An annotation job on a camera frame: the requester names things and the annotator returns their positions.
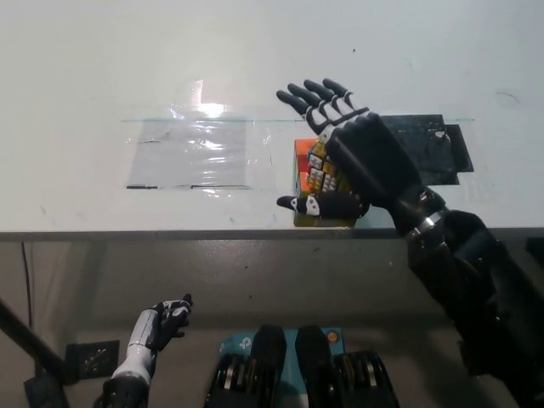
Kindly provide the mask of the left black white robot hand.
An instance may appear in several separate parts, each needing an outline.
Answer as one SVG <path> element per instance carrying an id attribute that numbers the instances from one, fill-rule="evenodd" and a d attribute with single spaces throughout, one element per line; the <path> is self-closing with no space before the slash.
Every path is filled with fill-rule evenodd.
<path id="1" fill-rule="evenodd" d="M 162 301 L 142 311 L 129 338 L 126 358 L 112 378 L 136 377 L 150 385 L 156 358 L 174 338 L 184 336 L 193 301 L 190 294 L 181 299 Z"/>

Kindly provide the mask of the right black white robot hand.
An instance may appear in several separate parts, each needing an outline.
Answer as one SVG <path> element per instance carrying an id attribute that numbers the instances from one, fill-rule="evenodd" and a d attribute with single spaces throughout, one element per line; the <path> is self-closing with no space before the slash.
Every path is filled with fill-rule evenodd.
<path id="1" fill-rule="evenodd" d="M 315 218 L 361 218 L 379 207 L 402 236 L 421 235 L 445 216 L 443 198 L 423 184 L 383 119 L 352 91 L 331 79 L 306 80 L 276 96 L 303 117 L 349 185 L 346 192 L 284 195 L 278 206 Z"/>

